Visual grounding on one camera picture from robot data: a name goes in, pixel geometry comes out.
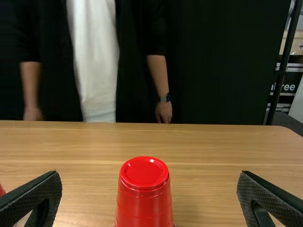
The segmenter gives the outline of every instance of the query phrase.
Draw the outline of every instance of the hand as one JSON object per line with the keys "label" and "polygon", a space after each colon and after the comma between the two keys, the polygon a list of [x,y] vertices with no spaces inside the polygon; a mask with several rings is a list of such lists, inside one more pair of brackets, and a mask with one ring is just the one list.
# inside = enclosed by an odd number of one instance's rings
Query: hand
{"label": "hand", "polygon": [[24,121],[43,121],[43,115],[39,107],[26,106],[23,115]]}
{"label": "hand", "polygon": [[161,123],[161,119],[165,124],[170,123],[172,118],[171,102],[158,102],[156,107],[156,118],[158,123]]}

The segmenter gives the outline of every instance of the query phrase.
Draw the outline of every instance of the sleeve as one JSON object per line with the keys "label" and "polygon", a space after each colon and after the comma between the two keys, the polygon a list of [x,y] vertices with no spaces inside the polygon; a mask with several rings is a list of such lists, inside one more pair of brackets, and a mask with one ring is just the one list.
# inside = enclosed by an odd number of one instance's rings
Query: sleeve
{"label": "sleeve", "polygon": [[145,53],[166,55],[165,0],[143,0]]}
{"label": "sleeve", "polygon": [[15,18],[12,24],[14,49],[19,62],[39,61],[38,30],[34,29],[32,0],[12,0]]}

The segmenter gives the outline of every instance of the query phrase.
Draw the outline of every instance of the white shirt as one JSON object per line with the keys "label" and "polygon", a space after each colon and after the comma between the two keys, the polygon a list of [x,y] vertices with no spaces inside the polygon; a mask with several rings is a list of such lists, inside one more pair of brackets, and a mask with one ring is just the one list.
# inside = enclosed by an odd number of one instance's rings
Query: white shirt
{"label": "white shirt", "polygon": [[115,122],[119,61],[115,0],[67,0],[66,6],[84,120]]}

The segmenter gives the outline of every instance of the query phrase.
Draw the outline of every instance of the red object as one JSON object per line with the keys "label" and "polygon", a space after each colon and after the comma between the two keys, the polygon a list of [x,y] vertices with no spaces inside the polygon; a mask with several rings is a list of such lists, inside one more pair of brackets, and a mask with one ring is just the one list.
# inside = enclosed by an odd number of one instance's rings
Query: red object
{"label": "red object", "polygon": [[4,189],[2,188],[2,186],[1,186],[1,184],[0,184],[0,197],[1,197],[2,195],[5,195],[5,191],[4,191]]}
{"label": "red object", "polygon": [[124,163],[118,181],[116,227],[174,227],[169,170],[154,157]]}

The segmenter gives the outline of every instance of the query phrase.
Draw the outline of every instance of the person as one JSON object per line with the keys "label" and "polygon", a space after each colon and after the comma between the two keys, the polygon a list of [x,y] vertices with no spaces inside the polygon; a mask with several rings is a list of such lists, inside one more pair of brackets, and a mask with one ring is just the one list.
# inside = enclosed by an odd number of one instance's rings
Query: person
{"label": "person", "polygon": [[13,9],[24,120],[170,123],[163,0],[13,0]]}

